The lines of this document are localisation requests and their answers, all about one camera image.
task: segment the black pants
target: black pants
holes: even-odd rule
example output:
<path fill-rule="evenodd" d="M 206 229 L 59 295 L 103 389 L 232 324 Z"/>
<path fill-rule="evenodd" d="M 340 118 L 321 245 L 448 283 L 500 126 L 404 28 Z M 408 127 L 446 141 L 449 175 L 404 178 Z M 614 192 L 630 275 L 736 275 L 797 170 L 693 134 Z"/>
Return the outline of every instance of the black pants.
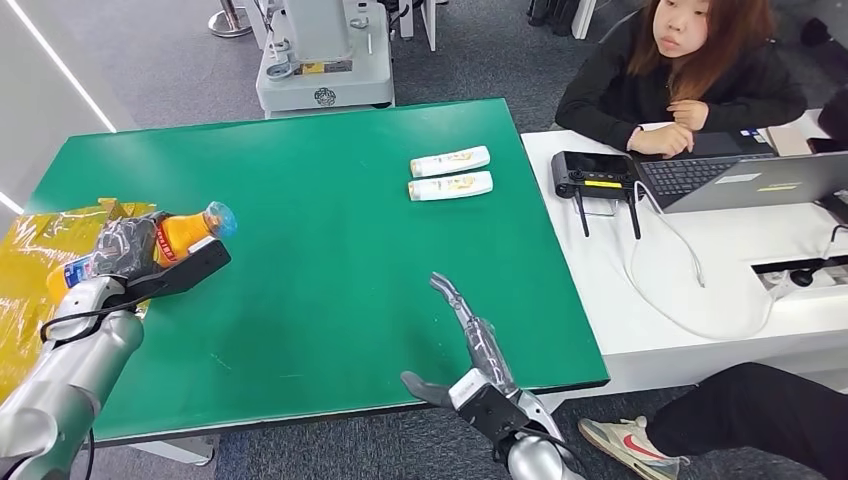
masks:
<path fill-rule="evenodd" d="M 648 438 L 670 457 L 754 447 L 848 479 L 848 396 L 763 365 L 739 365 L 657 412 Z"/>

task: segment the metal pole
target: metal pole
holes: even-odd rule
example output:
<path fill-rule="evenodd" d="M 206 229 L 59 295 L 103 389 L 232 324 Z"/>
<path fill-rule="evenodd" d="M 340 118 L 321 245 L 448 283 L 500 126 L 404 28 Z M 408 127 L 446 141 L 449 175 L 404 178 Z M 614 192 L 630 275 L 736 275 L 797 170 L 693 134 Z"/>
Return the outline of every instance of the metal pole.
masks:
<path fill-rule="evenodd" d="M 236 8 L 233 0 L 221 0 L 221 8 L 223 10 L 209 19 L 209 30 L 212 35 L 233 38 L 247 35 L 253 30 L 244 7 Z"/>

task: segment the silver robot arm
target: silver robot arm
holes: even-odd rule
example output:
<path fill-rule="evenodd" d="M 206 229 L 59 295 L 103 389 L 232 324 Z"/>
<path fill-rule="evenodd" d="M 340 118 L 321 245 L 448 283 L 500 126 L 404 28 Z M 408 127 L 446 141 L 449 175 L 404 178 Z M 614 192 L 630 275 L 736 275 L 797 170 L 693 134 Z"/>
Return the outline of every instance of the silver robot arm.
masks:
<path fill-rule="evenodd" d="M 448 408 L 492 441 L 498 461 L 515 480 L 584 480 L 569 469 L 574 460 L 553 417 L 535 395 L 516 387 L 509 367 L 485 320 L 471 311 L 444 275 L 430 285 L 442 293 L 465 332 L 472 368 L 453 386 L 424 382 L 413 372 L 401 380 L 414 397 Z"/>
<path fill-rule="evenodd" d="M 174 266 L 127 282 L 99 276 L 75 285 L 45 324 L 35 366 L 0 405 L 0 479 L 59 480 L 71 464 L 144 329 L 138 303 L 185 292 L 229 263 L 210 240 Z"/>
<path fill-rule="evenodd" d="M 56 317 L 103 308 L 124 287 L 112 277 L 74 286 Z M 75 336 L 78 340 L 67 342 Z M 103 404 L 144 338 L 128 310 L 56 324 L 29 376 L 0 406 L 0 478 L 67 478 Z"/>

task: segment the yellow sticker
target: yellow sticker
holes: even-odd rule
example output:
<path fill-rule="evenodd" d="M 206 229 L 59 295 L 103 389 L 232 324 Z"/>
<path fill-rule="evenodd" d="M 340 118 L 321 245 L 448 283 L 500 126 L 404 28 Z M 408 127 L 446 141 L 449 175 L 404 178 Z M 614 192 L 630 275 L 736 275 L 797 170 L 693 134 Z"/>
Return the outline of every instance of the yellow sticker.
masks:
<path fill-rule="evenodd" d="M 301 68 L 304 75 L 310 73 L 324 73 L 323 63 L 304 63 Z"/>
<path fill-rule="evenodd" d="M 586 180 L 587 187 L 603 187 L 603 188 L 621 188 L 620 183 L 614 182 L 595 182 L 593 180 Z"/>
<path fill-rule="evenodd" d="M 782 190 L 795 190 L 798 185 L 786 185 L 783 187 L 765 187 L 757 190 L 758 192 L 779 192 Z"/>

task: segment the long hair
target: long hair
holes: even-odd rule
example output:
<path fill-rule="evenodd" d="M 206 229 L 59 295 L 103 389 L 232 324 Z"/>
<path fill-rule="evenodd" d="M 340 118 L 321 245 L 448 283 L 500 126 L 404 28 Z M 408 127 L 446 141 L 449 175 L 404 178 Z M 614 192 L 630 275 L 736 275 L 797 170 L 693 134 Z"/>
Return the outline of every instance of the long hair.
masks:
<path fill-rule="evenodd" d="M 648 0 L 627 73 L 646 75 L 663 57 L 654 39 L 654 16 L 660 2 Z M 774 34 L 768 0 L 712 0 L 707 12 L 707 41 L 698 51 L 672 60 L 671 99 L 699 100 L 745 50 L 765 44 Z"/>

